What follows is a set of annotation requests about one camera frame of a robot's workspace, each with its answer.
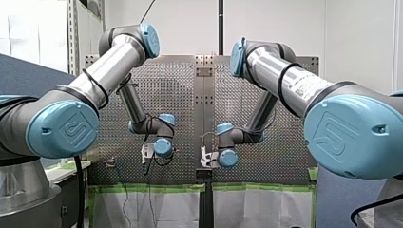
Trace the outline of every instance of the metal bracket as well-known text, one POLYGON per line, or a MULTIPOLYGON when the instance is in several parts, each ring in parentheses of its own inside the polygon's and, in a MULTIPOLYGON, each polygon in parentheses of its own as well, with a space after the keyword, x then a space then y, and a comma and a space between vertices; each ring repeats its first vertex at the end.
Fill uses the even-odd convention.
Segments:
POLYGON ((211 182, 213 170, 210 168, 196 169, 196 179, 199 183, 211 182))
POLYGON ((196 56, 196 77, 212 77, 214 62, 212 55, 196 56))
POLYGON ((205 146, 201 147, 201 165, 204 168, 218 168, 220 167, 217 162, 219 152, 205 153, 205 146))
POLYGON ((116 159, 115 157, 112 157, 108 160, 105 161, 105 167, 106 168, 114 168, 116 167, 116 159))

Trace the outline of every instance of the black cable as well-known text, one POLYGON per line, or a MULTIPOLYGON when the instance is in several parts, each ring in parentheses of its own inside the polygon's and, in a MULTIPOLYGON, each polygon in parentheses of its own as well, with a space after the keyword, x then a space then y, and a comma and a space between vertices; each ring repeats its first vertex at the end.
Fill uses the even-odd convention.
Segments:
POLYGON ((151 178, 149 176, 148 176, 148 200, 150 202, 152 223, 154 224, 154 228, 157 228, 157 221, 155 220, 154 207, 152 206, 152 201, 151 201, 151 178))
POLYGON ((143 164, 143 172, 144 172, 144 175, 145 175, 145 176, 148 175, 148 173, 149 173, 149 171, 150 171, 151 163, 152 163, 152 161, 154 160, 154 158, 155 158, 155 153, 152 155, 151 160, 148 162, 148 166, 147 166, 146 169, 145 169, 145 163, 143 164))
POLYGON ((101 89, 101 91, 104 93, 104 97, 105 97, 105 102, 98 108, 98 109, 103 109, 104 107, 107 106, 107 104, 109 104, 109 96, 106 92, 106 90, 101 86, 101 84, 99 84, 87 71, 86 69, 83 68, 83 73, 85 73, 85 75, 88 77, 88 79, 95 84, 99 89, 101 89))
POLYGON ((121 85, 119 86, 119 88, 116 89, 116 95, 119 95, 119 92, 120 92, 121 89, 124 88, 125 86, 135 86, 135 87, 137 87, 137 86, 139 86, 139 85, 138 85, 138 84, 135 84, 135 83, 132 83, 132 84, 121 84, 121 85))
POLYGON ((116 95, 119 95, 119 92, 120 92, 121 89, 124 88, 125 86, 135 86, 135 87, 139 86, 138 84, 135 84, 135 83, 129 84, 128 81, 130 81, 130 79, 131 79, 131 73, 128 74, 127 80, 126 80, 124 83, 121 83, 120 86, 119 86, 119 88, 116 89, 116 95))
POLYGON ((381 200, 381 201, 378 201, 378 202, 374 202, 374 203, 362 206, 362 207, 360 207, 358 209, 355 209, 352 212, 352 214, 350 215, 350 220, 352 221, 352 223, 355 226, 358 226, 358 223, 355 221, 355 216, 357 216, 359 213, 361 213, 361 212, 363 212, 365 210, 368 210, 368 209, 371 209, 371 208, 374 208, 374 207, 378 207, 378 206, 382 206, 382 205, 385 205, 385 204, 389 204, 389 203, 392 203, 392 202, 395 202, 395 201, 398 201, 398 200, 403 200, 403 194, 400 194, 400 195, 397 195, 397 196, 394 196, 394 197, 391 197, 391 198, 387 198, 387 199, 384 199, 384 200, 381 200))
POLYGON ((127 212, 125 211, 125 206, 129 201, 128 191, 127 191, 127 184, 126 184, 126 182, 123 181, 122 172, 121 172, 121 170, 120 170, 120 168, 118 166, 116 166, 116 172, 118 173, 119 182, 124 186, 125 195, 126 195, 125 202, 122 205, 122 212, 124 213, 124 216, 125 216, 128 224, 129 224, 129 228, 131 228, 131 227, 133 227, 133 224, 131 223, 130 218, 127 215, 127 212))
POLYGON ((281 71, 278 77, 278 98, 281 101, 282 105, 284 105, 284 107, 287 108, 287 110, 291 112, 291 114, 298 117, 297 113, 287 104, 287 102, 284 99, 284 95, 282 94, 282 80, 284 79, 284 76, 287 73, 287 71, 292 67, 302 67, 302 66, 298 63, 292 63, 281 71))
POLYGON ((142 22, 144 21, 145 17, 147 16, 147 14, 149 13, 149 11, 151 10, 151 7, 152 7, 152 5, 155 3, 155 1, 156 1, 156 0, 153 0, 153 1, 151 2, 151 4, 148 6, 148 9, 147 9, 147 11, 145 12, 145 14, 144 14, 142 20, 140 21, 140 23, 142 23, 142 22))
POLYGON ((169 157, 169 160, 168 160, 167 162, 165 162, 165 163, 159 163, 158 160, 157 160, 157 158, 154 156, 154 162, 155 162, 156 164, 158 164, 158 166, 161 166, 161 167, 167 166, 167 165, 169 165, 169 164, 172 162, 172 160, 174 159, 174 154, 175 154, 175 149, 174 149, 174 152, 172 153, 171 157, 169 157))
POLYGON ((77 228, 84 227, 84 208, 85 208, 85 191, 84 188, 84 173, 83 167, 81 166, 80 156, 74 156, 74 161, 77 168, 77 177, 78 177, 78 219, 77 219, 77 228))

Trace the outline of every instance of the pegboard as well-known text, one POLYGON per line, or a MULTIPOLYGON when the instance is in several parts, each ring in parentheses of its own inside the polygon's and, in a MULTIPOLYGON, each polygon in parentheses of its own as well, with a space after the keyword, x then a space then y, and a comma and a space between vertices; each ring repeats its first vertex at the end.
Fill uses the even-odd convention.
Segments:
MULTIPOLYGON (((194 183, 194 61, 192 57, 178 57, 176 61, 159 58, 148 61, 132 70, 138 83, 137 91, 144 110, 152 116, 170 113, 176 117, 174 147, 178 151, 173 161, 160 167, 151 165, 147 177, 143 174, 141 148, 144 135, 128 132, 129 119, 118 95, 110 96, 109 105, 100 113, 98 137, 98 162, 90 169, 90 184, 105 184, 119 181, 155 183, 194 183), (104 161, 116 158, 117 168, 106 168, 104 161)), ((150 136, 149 143, 155 141, 150 136)))
MULTIPOLYGON (((317 57, 298 57, 297 61, 318 74, 317 57)), ((245 80, 231 77, 229 57, 216 57, 214 80, 214 125, 231 123, 244 127, 262 90, 245 80)), ((274 123, 264 132, 265 140, 259 144, 237 145, 239 163, 233 168, 215 169, 215 181, 309 182, 308 167, 317 164, 304 144, 301 119, 289 113, 280 102, 276 105, 276 112, 274 123)))
MULTIPOLYGON (((86 59, 90 65, 97 57, 86 59)), ((298 61, 318 72, 316 57, 298 61)), ((133 69, 132 75, 139 84, 137 91, 146 112, 153 116, 171 113, 177 119, 174 146, 179 151, 168 166, 151 166, 148 177, 156 183, 194 183, 196 168, 201 167, 202 133, 215 131, 215 125, 221 123, 243 127, 261 93, 250 83, 231 77, 229 57, 225 56, 161 56, 133 69)), ((97 146, 89 156, 96 158, 89 171, 89 183, 148 182, 141 165, 144 136, 128 132, 129 119, 119 96, 110 96, 100 118, 97 146), (116 158, 117 168, 105 165, 112 157, 116 158)), ((300 119, 278 104, 276 121, 265 134, 266 140, 261 144, 237 145, 239 165, 215 170, 215 181, 306 184, 307 168, 316 163, 304 145, 300 119)), ((206 142, 210 149, 217 148, 215 141, 206 142)))

